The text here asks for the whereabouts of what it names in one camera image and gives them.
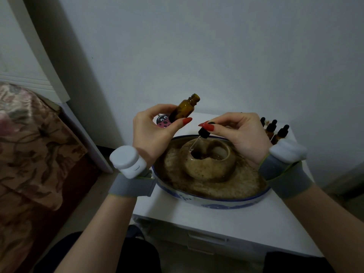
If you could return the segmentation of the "person's left forearm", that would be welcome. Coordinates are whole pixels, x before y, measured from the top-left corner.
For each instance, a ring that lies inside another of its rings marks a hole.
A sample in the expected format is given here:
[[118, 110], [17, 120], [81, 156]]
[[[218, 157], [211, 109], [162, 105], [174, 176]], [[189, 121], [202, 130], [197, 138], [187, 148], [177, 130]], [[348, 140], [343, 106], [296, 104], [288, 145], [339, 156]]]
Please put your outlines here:
[[115, 273], [136, 202], [107, 195], [54, 273]]

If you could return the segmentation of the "person's right hand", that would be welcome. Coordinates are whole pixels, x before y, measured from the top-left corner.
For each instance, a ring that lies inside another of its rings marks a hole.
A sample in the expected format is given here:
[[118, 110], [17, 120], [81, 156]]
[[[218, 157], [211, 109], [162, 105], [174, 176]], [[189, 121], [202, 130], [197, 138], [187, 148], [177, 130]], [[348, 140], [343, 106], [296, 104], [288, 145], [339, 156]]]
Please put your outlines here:
[[225, 137], [248, 164], [258, 169], [272, 144], [256, 113], [228, 112], [206, 122], [230, 122], [231, 137]]

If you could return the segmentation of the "floral bedspread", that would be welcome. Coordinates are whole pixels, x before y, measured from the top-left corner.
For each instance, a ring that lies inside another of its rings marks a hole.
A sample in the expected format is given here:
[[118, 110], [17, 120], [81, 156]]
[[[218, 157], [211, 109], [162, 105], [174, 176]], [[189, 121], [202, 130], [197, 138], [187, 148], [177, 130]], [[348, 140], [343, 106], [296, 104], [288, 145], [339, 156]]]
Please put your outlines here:
[[28, 256], [86, 147], [35, 93], [0, 82], [0, 273]]

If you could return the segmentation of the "pink ladybug toy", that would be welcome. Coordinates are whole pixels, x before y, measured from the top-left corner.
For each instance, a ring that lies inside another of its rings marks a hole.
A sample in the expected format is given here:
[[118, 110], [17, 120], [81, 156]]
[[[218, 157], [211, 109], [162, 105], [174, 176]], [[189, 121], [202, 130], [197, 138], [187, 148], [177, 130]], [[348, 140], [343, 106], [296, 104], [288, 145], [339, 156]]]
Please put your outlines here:
[[168, 114], [158, 114], [158, 117], [156, 119], [156, 124], [157, 126], [161, 127], [161, 128], [167, 128], [171, 122], [169, 120], [169, 115]]

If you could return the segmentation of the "white door frame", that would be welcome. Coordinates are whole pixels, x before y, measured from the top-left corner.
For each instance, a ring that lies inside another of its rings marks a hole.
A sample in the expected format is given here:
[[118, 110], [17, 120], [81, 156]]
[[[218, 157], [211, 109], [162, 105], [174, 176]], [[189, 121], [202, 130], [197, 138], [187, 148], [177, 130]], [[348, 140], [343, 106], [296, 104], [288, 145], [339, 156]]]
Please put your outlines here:
[[23, 0], [0, 0], [0, 82], [24, 87], [60, 107], [61, 118], [86, 146], [100, 170], [113, 173], [80, 121], [67, 104], [70, 100]]

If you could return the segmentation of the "person's left hand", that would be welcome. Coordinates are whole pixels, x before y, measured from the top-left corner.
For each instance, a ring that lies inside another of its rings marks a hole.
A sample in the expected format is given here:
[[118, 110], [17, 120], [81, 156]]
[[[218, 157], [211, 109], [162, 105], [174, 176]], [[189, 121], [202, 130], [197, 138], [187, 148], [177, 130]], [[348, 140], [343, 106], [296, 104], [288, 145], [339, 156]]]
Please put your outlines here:
[[150, 168], [164, 153], [169, 143], [159, 141], [159, 126], [154, 123], [158, 114], [169, 114], [176, 105], [157, 104], [136, 114], [133, 119], [133, 147], [137, 149]]

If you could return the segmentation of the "amber glass bottle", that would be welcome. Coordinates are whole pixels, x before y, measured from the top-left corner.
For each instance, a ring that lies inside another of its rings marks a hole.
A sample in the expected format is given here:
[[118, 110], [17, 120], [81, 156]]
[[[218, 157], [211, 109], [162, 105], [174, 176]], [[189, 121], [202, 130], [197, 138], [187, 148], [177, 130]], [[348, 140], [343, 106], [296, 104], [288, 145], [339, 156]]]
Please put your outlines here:
[[169, 115], [169, 121], [173, 123], [178, 119], [188, 118], [199, 101], [200, 97], [197, 94], [193, 94], [188, 99], [183, 100]]

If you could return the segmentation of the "person's right leg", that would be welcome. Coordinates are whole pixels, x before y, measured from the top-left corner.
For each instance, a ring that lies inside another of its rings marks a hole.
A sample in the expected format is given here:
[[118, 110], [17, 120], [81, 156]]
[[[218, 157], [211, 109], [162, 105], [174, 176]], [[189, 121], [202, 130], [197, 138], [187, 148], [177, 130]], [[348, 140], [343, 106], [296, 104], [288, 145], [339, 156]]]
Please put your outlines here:
[[335, 273], [335, 271], [324, 257], [268, 252], [262, 273]]

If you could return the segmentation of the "white cabinet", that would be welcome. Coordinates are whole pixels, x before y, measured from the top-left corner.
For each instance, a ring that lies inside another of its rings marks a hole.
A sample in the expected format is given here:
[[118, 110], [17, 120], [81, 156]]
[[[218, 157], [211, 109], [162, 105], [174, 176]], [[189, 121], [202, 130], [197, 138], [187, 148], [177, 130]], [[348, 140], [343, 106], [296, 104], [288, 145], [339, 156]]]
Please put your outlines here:
[[[268, 252], [322, 257], [302, 225], [241, 157], [224, 183], [204, 183], [179, 168], [180, 148], [198, 138], [199, 123], [216, 115], [199, 114], [176, 133], [153, 165], [157, 181], [150, 197], [139, 197], [133, 219], [152, 238], [208, 255], [263, 262]], [[193, 231], [228, 238], [222, 246], [189, 238]]]

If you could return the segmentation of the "grey wristband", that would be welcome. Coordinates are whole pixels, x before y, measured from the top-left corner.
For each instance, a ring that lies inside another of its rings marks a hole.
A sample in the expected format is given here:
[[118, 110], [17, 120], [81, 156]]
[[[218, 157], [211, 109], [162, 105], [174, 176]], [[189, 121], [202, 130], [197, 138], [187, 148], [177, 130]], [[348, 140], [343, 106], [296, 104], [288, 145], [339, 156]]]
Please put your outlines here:
[[132, 179], [126, 178], [122, 173], [116, 176], [108, 193], [119, 197], [150, 197], [156, 185], [151, 169], [143, 172]]
[[314, 184], [303, 170], [301, 160], [288, 164], [272, 154], [261, 162], [258, 173], [281, 199], [295, 197]]

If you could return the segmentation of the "white wrist tracker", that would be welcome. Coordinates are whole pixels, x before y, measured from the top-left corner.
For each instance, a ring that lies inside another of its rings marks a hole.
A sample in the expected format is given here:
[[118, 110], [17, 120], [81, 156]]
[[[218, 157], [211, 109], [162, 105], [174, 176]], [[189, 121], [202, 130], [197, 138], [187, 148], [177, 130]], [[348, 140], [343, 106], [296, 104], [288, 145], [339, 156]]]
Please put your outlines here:
[[290, 139], [280, 139], [269, 149], [270, 155], [287, 164], [306, 160], [308, 151], [296, 141]]
[[114, 168], [127, 179], [145, 177], [149, 174], [147, 162], [133, 146], [120, 146], [110, 154]]

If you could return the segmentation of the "black dropper with glass pipette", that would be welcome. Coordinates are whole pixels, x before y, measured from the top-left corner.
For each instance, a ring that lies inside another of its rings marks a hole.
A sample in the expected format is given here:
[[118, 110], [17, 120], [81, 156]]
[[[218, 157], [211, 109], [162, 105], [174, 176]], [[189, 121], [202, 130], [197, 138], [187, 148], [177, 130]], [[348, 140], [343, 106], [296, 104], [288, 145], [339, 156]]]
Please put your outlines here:
[[210, 136], [210, 132], [208, 132], [205, 128], [201, 128], [198, 131], [198, 135], [198, 138], [190, 146], [189, 153], [192, 153], [195, 149], [197, 149], [200, 146], [201, 142]]

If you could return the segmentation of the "person's right forearm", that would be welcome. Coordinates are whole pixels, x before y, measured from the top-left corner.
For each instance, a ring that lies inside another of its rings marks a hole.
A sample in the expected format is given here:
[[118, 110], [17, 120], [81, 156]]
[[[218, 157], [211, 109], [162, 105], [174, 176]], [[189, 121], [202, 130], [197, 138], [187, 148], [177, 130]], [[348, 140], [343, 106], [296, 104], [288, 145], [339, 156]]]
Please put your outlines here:
[[364, 222], [316, 184], [283, 201], [336, 273], [364, 273]]

